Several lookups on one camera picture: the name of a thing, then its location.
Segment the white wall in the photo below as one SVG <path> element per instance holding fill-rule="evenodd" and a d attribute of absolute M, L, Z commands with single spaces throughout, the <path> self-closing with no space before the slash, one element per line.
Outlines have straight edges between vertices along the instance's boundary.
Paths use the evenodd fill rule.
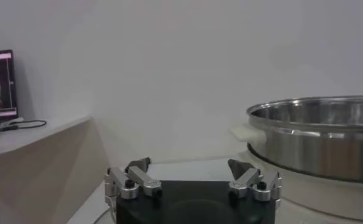
<path fill-rule="evenodd" d="M 5 48 L 25 116 L 92 111 L 113 164 L 227 155 L 247 106 L 363 94 L 363 0 L 0 0 Z"/>

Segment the metal bowl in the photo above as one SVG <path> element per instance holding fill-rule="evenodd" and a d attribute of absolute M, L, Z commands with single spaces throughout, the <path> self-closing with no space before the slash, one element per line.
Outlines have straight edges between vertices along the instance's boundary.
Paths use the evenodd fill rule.
<path fill-rule="evenodd" d="M 323 178 L 363 183 L 363 96 L 308 97 L 263 103 L 247 110 L 265 134 L 251 143 L 276 166 Z"/>

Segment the laptop screen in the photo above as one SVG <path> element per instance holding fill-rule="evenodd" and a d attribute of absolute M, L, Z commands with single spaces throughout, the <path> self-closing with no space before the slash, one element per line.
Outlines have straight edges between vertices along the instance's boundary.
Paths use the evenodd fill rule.
<path fill-rule="evenodd" d="M 0 51 L 0 119 L 17 116 L 13 54 L 11 50 Z"/>

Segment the pot rim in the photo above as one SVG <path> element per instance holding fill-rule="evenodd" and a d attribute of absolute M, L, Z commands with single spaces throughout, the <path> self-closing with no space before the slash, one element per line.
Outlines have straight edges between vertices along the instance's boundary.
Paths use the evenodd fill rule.
<path fill-rule="evenodd" d="M 325 97 L 301 97 L 301 98 L 290 98 L 283 100 L 275 100 L 268 103 L 259 103 L 251 106 L 247 109 L 247 114 L 250 119 L 257 122 L 262 122 L 267 125 L 273 125 L 276 127 L 284 128 L 311 128 L 311 129 L 328 129 L 328 130 L 363 130 L 363 124 L 321 124 L 321 123 L 304 123 L 294 121 L 281 121 L 268 119 L 253 115 L 254 112 L 262 110 L 264 108 L 270 108 L 285 104 L 297 104 L 305 102 L 363 102 L 363 95 L 359 96 L 325 96 Z"/>

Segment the white shelf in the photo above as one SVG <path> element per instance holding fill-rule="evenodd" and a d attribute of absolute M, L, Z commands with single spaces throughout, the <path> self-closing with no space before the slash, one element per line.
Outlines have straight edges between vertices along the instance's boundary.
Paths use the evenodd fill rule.
<path fill-rule="evenodd" d="M 48 124 L 44 127 L 2 132 L 0 133 L 0 154 L 37 142 L 89 119 L 89 116 L 74 119 L 50 119 L 47 120 Z"/>

